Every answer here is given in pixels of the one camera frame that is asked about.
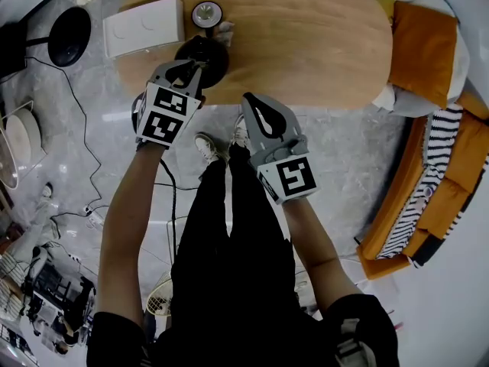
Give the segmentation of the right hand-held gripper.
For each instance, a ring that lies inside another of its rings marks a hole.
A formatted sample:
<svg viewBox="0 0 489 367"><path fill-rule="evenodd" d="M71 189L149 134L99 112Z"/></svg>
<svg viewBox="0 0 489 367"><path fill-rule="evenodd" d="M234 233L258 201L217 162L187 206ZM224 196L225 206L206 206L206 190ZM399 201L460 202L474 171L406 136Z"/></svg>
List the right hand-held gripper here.
<svg viewBox="0 0 489 367"><path fill-rule="evenodd" d="M275 203L318 190L307 137L290 108L269 96L245 93L244 120L254 150L249 164Z"/></svg>

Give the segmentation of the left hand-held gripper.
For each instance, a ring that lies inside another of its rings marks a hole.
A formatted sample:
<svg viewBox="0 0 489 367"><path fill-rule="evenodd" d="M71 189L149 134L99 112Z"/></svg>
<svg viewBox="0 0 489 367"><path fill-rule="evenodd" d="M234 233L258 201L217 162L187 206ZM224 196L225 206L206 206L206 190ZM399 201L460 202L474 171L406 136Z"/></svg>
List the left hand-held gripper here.
<svg viewBox="0 0 489 367"><path fill-rule="evenodd" d="M174 146L202 104L202 68L195 60L173 60L158 66L132 107L140 141Z"/></svg>

